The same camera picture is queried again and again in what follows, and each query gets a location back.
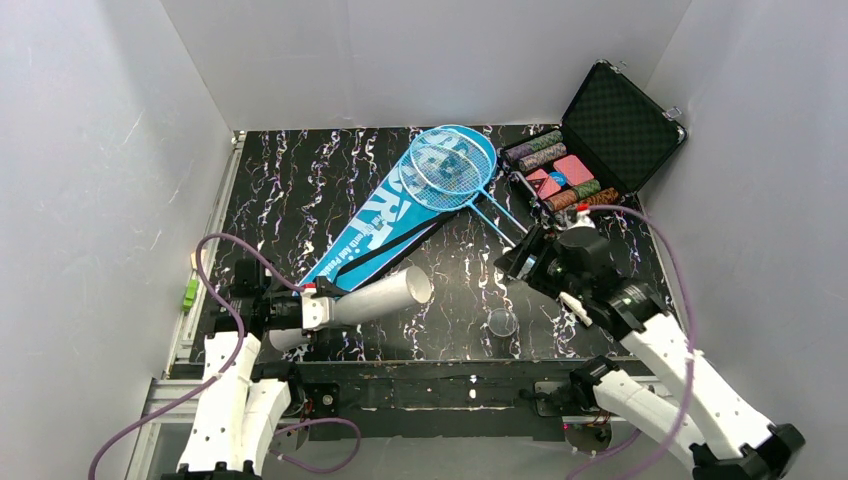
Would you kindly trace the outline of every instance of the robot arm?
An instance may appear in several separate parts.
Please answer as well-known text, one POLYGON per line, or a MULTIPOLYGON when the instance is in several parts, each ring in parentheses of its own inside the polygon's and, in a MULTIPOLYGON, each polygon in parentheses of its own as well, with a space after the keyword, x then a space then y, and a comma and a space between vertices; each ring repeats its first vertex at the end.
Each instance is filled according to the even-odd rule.
MULTIPOLYGON (((678 407, 630 378, 612 360, 603 356, 593 358, 574 370, 570 377, 569 397, 582 408, 597 407, 615 412, 657 442, 671 430, 678 407)), ((701 430, 687 415, 670 452, 692 470, 695 461, 689 446, 704 441, 701 430)))
MULTIPOLYGON (((495 265, 559 298, 587 327, 595 324, 609 332, 681 401, 687 339, 647 283, 616 271, 609 241, 594 228, 588 212, 578 212, 573 227, 561 234, 536 226, 495 265)), ((673 449, 675 456, 690 465, 689 454, 680 451, 681 442, 697 439, 686 445, 696 479, 782 478, 803 447, 804 437, 791 424, 774 425, 746 403, 700 352, 694 362, 696 381, 688 413, 697 432, 684 425, 673 449)), ((592 398, 597 400, 593 403, 618 413, 657 440, 664 438, 677 408, 635 391, 621 373, 609 375, 618 381, 596 378, 591 384, 592 398), (629 402, 636 401, 645 402, 647 408, 633 408, 629 402)))
POLYGON ((219 370, 232 354, 238 332, 232 317, 216 318, 204 339, 203 380, 221 375, 200 394, 191 435, 177 473, 162 480, 260 480, 280 418, 300 405, 300 377, 288 361, 255 365, 261 339, 276 329, 315 332, 359 325, 430 299, 426 274, 410 267, 353 293, 318 278, 301 296, 274 290, 258 262, 237 262, 230 295, 245 320, 246 336, 235 363, 219 370))

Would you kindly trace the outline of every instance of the open case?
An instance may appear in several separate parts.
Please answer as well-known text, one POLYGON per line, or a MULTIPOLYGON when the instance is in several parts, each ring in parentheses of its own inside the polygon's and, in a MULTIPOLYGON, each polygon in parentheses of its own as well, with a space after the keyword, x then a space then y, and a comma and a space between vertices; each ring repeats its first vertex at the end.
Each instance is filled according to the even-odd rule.
MULTIPOLYGON (((617 67, 599 60, 565 111, 559 131, 567 155, 579 158, 598 180, 601 191, 614 188, 625 196, 638 191, 686 140, 686 129, 675 120, 679 114, 677 108, 661 108, 617 67)), ((552 131, 547 129, 504 146, 498 151, 498 162, 510 174, 510 180, 521 185, 519 190, 531 199, 544 221, 563 226, 563 216, 555 215, 540 197, 539 182, 527 178, 554 173, 554 160, 522 172, 518 159, 506 154, 511 148, 552 131)), ((555 188, 560 193, 569 185, 555 188)))

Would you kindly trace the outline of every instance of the racket handle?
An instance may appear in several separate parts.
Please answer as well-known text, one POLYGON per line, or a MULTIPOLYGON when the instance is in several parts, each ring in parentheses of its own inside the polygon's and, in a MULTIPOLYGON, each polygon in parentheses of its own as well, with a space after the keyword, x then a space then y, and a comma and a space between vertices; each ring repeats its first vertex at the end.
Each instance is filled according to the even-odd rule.
POLYGON ((518 223, 518 220, 516 220, 515 217, 513 217, 512 214, 507 211, 507 209, 503 208, 501 204, 498 203, 497 200, 495 200, 495 197, 491 196, 489 192, 485 190, 480 190, 480 193, 485 195, 490 202, 494 203, 495 206, 498 207, 500 211, 504 214, 504 216, 506 216, 506 218, 508 218, 516 227, 518 227, 518 229, 521 230, 522 233, 527 234, 527 229, 524 228, 524 225, 518 223))
POLYGON ((494 222, 492 222, 491 220, 489 220, 489 218, 488 218, 487 216, 483 215, 483 212, 481 212, 481 211, 480 211, 480 209, 478 209, 478 208, 477 208, 475 205, 473 205, 473 204, 471 204, 471 205, 469 205, 469 206, 471 207, 471 209, 472 209, 472 210, 474 210, 475 212, 477 212, 477 215, 479 215, 479 216, 480 216, 480 218, 482 218, 484 222, 488 223, 490 227, 492 227, 492 228, 493 228, 496 232, 498 232, 498 235, 499 235, 501 238, 503 238, 503 239, 504 239, 504 241, 505 241, 505 242, 506 242, 506 243, 507 243, 510 247, 515 248, 515 243, 514 243, 512 240, 510 240, 510 239, 509 239, 509 237, 507 237, 507 236, 506 236, 506 234, 504 234, 504 233, 501 231, 501 229, 500 229, 500 228, 498 228, 498 227, 497 227, 497 225, 495 225, 495 223, 494 223, 494 222))

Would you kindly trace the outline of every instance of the table surface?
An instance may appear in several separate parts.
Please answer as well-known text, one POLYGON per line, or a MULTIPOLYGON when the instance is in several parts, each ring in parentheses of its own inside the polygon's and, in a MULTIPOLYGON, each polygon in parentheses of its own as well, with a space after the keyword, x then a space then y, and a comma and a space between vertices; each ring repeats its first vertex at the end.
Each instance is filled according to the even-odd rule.
MULTIPOLYGON (((475 129, 497 148, 546 127, 475 129)), ((257 245, 283 275, 300 280, 421 131, 413 127, 249 132, 224 231, 257 245)), ((502 172, 491 191, 519 221, 532 224, 528 201, 502 172)), ((635 198, 625 202, 638 208, 635 198)), ((496 208, 482 208, 498 219, 510 237, 521 238, 520 232, 509 230, 508 221, 498 218, 496 208)), ((670 306, 647 226, 621 215, 610 215, 597 224, 610 238, 612 256, 622 273, 655 286, 670 306)), ((583 328, 554 300, 521 282, 506 282, 493 266, 505 247, 482 220, 467 210, 459 212, 395 269, 410 265, 424 269, 434 286, 429 303, 356 330, 335 330, 321 342, 293 352, 276 351, 266 339, 259 361, 292 357, 300 361, 546 360, 628 354, 600 329, 583 328), (511 309, 518 318, 519 328, 509 338, 496 337, 486 328, 488 314, 496 308, 511 309)), ((234 261, 245 256, 222 242, 212 282, 230 282, 234 261)), ((218 311, 208 296, 202 308, 195 361, 203 354, 203 334, 218 311)))

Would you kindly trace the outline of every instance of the white wall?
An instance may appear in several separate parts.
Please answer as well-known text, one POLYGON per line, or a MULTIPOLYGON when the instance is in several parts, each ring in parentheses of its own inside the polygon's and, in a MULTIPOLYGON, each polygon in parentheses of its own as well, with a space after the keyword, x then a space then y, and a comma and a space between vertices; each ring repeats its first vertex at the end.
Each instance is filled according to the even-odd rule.
POLYGON ((690 0, 163 0, 231 129, 556 122, 645 85, 690 0))
POLYGON ((85 478, 165 367, 230 134, 156 0, 4 2, 0 105, 2 476, 85 478))
POLYGON ((691 138, 643 196, 680 251, 719 371, 844 478, 848 3, 695 0, 648 93, 691 138))

